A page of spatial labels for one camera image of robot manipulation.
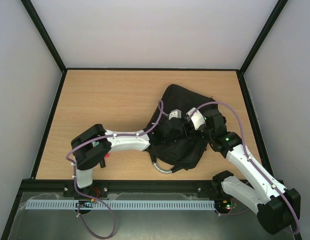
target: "black bag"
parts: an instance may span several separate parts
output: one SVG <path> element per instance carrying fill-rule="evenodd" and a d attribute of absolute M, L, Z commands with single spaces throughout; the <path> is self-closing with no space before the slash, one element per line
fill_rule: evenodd
<path fill-rule="evenodd" d="M 215 101 L 211 97 L 200 95 L 176 84 L 168 86 L 161 100 L 164 103 L 163 111 L 165 113 L 169 114 L 171 111 L 179 109 L 182 118 L 193 107 L 197 108 L 204 103 Z M 207 110 L 217 108 L 217 104 L 211 104 L 202 107 L 199 111 L 203 114 Z M 157 120 L 159 114 L 160 111 L 156 108 L 144 131 L 152 127 L 152 123 Z M 163 124 L 167 119 L 166 116 L 162 116 L 159 124 Z M 163 162 L 173 165 L 174 167 L 171 170 L 174 173 L 181 169 L 195 168 L 206 150 L 207 144 L 208 141 L 201 137 L 189 136 L 164 144 L 151 144 L 146 151 L 149 153 L 152 162 L 156 162 L 156 159 L 159 158 Z"/>

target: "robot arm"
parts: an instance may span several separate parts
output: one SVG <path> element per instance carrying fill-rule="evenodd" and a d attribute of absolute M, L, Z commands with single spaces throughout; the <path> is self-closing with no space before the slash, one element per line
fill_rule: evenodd
<path fill-rule="evenodd" d="M 217 109 L 211 109 L 203 114 L 192 108 L 185 119 L 181 113 L 174 110 L 169 114 L 168 121 L 183 121 L 186 135 L 195 134 L 208 140 L 215 152 L 233 163 L 247 178 L 253 188 L 238 180 L 231 172 L 224 171 L 213 177 L 213 188 L 217 195 L 226 193 L 250 208 L 263 228 L 270 234 L 275 234 L 295 222 L 295 219 L 279 192 L 291 204 L 297 217 L 300 217 L 301 196 L 294 189 L 287 188 L 271 176 L 250 153 L 247 146 L 242 145 L 242 139 L 234 132 L 227 131 L 226 119 Z M 73 154 L 76 158 L 76 181 L 79 188 L 85 188 L 93 182 L 93 167 L 100 164 L 105 167 L 104 157 L 108 152 L 121 150 L 144 151 L 151 144 L 150 138 L 143 130 L 137 132 L 114 132 L 105 130 L 103 125 L 96 124 L 76 137 L 72 148 L 79 147 L 93 138 L 103 139 L 85 145 Z"/>
<path fill-rule="evenodd" d="M 257 215 L 259 223 L 270 234 L 276 234 L 295 222 L 280 193 L 288 200 L 299 219 L 300 194 L 294 188 L 288 190 L 270 175 L 247 146 L 244 151 L 242 139 L 235 132 L 227 131 L 225 118 L 217 109 L 204 112 L 203 115 L 206 126 L 202 134 L 208 139 L 209 145 L 234 164 L 253 187 L 242 183 L 231 172 L 224 171 L 212 179 L 215 192 L 226 193 L 241 201 Z"/>

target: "black frame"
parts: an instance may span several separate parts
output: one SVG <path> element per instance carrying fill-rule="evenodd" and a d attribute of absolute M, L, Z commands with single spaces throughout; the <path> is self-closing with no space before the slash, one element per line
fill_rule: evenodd
<path fill-rule="evenodd" d="M 43 151 L 45 148 L 45 144 L 49 135 L 49 131 L 53 122 L 54 114 L 58 105 L 58 101 L 62 92 L 63 84 L 65 81 L 65 77 L 67 75 L 68 70 L 140 70 L 140 71 L 236 71 L 238 83 L 243 95 L 243 99 L 245 102 L 245 106 L 247 109 L 248 117 L 250 120 L 250 124 L 252 127 L 252 131 L 255 137 L 256 145 L 258 148 L 258 153 L 260 155 L 261 163 L 263 167 L 273 175 L 272 167 L 270 164 L 270 160 L 268 158 L 268 154 L 266 152 L 265 144 L 262 138 L 260 126 L 258 120 L 255 115 L 255 111 L 253 108 L 253 104 L 251 101 L 251 97 L 248 91 L 248 87 L 246 85 L 246 81 L 244 79 L 244 73 L 248 69 L 252 60 L 254 59 L 256 53 L 259 48 L 263 44 L 265 38 L 268 33 L 272 29 L 275 21 L 279 17 L 283 8 L 285 7 L 288 0 L 278 0 L 275 5 L 273 11 L 271 12 L 267 22 L 265 23 L 263 29 L 261 30 L 258 38 L 256 39 L 254 45 L 252 46 L 247 58 L 245 59 L 242 67 L 240 69 L 199 69 L 199 68 L 189 68 L 189 69 L 181 69 L 181 68 L 77 68 L 70 67 L 66 68 L 63 63 L 58 51 L 56 50 L 48 32 L 46 31 L 39 15 L 37 14 L 31 0 L 20 0 L 24 5 L 27 13 L 32 19 L 34 25 L 36 26 L 39 34 L 41 35 L 43 41 L 45 42 L 47 48 L 49 49 L 51 55 L 53 56 L 56 64 L 58 65 L 60 71 L 62 72 L 62 76 L 60 79 L 60 83 L 54 98 L 54 102 L 47 120 L 46 128 L 43 134 L 42 141 L 40 143 L 40 147 L 38 150 L 38 154 L 36 156 L 36 160 L 31 172 L 30 179 L 23 179 L 18 193 L 16 195 L 15 201 L 13 203 L 10 215 L 8 217 L 3 235 L 1 240 L 6 240 L 9 237 L 11 227 L 14 222 L 15 214 L 19 207 L 22 194 L 24 192 L 63 192 L 64 187 L 69 184 L 69 180 L 36 180 L 36 174 L 38 168 L 40 166 L 40 161 L 43 155 Z M 120 192 L 145 192 L 145 193 L 183 193 L 183 194 L 198 194 L 202 198 L 211 198 L 213 200 L 220 200 L 219 197 L 214 195 L 214 193 L 210 190 L 212 188 L 211 180 L 194 180 L 194 181 L 142 181 L 142 180 L 95 180 L 94 183 L 98 185 L 102 185 L 108 188 L 108 192 L 112 193 L 120 193 Z M 296 240 L 301 240 L 301 235 L 295 235 Z"/>

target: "black joint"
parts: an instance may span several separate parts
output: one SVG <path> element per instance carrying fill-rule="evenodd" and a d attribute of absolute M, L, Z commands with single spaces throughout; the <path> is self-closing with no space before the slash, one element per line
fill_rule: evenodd
<path fill-rule="evenodd" d="M 291 204 L 297 218 L 299 219 L 301 212 L 300 194 L 294 188 L 284 192 L 283 194 Z M 258 204 L 257 207 L 257 219 L 269 234 L 274 235 L 295 223 L 289 207 L 281 196 L 272 196 L 268 203 Z"/>
<path fill-rule="evenodd" d="M 181 138 L 185 135 L 183 120 L 181 118 L 172 117 L 160 125 L 155 134 L 159 134 L 162 141 L 165 142 Z"/>
<path fill-rule="evenodd" d="M 217 109 L 210 109 L 203 113 L 205 123 L 208 129 L 217 129 L 223 127 L 226 123 L 225 117 Z"/>
<path fill-rule="evenodd" d="M 182 169 L 184 168 L 179 167 L 179 166 L 173 166 L 170 170 L 172 173 L 176 173 L 177 171 L 182 170 Z"/>
<path fill-rule="evenodd" d="M 155 164 L 157 162 L 157 157 L 151 153 L 149 154 L 149 156 L 150 156 L 151 163 Z"/>
<path fill-rule="evenodd" d="M 214 150 L 214 152 L 220 153 L 223 150 L 223 146 L 221 144 L 215 142 L 215 141 L 211 141 L 209 143 L 209 145 L 210 145 L 211 149 Z"/>
<path fill-rule="evenodd" d="M 235 132 L 229 132 L 226 135 L 217 139 L 217 142 L 222 145 L 221 155 L 226 158 L 227 153 L 233 151 L 233 147 L 242 144 L 242 139 Z"/>
<path fill-rule="evenodd" d="M 222 196 L 224 194 L 223 188 L 222 188 L 222 182 L 228 178 L 234 176 L 233 173 L 231 173 L 230 171 L 222 171 L 218 174 L 216 174 L 215 176 L 213 176 L 212 178 L 212 182 L 211 182 L 211 186 L 215 192 L 215 194 L 217 196 Z"/>
<path fill-rule="evenodd" d="M 71 141 L 72 149 L 81 145 L 82 143 L 105 135 L 105 129 L 102 124 L 95 124 L 87 129 L 78 137 Z M 73 153 L 76 159 L 76 165 L 79 170 L 88 170 L 96 165 L 100 164 L 104 168 L 105 155 L 111 150 L 111 143 L 106 138 L 99 140 L 98 142 L 89 143 Z"/>

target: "wooden table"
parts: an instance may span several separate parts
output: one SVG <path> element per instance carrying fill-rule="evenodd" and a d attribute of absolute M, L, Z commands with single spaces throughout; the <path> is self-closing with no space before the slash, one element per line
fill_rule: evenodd
<path fill-rule="evenodd" d="M 71 140 L 94 124 L 105 129 L 131 132 L 143 129 L 158 100 L 170 84 L 177 84 L 232 106 L 240 116 L 246 144 L 259 160 L 256 142 L 235 71 L 168 70 L 69 70 L 40 161 L 36 179 L 71 179 L 73 169 L 65 159 Z M 227 129 L 240 134 L 238 122 L 224 106 Z M 154 169 L 147 152 L 112 152 L 106 167 L 96 166 L 96 180 L 211 180 L 228 170 L 239 179 L 240 171 L 210 148 L 194 169 L 164 175 Z M 158 160 L 163 168 L 171 168 Z"/>

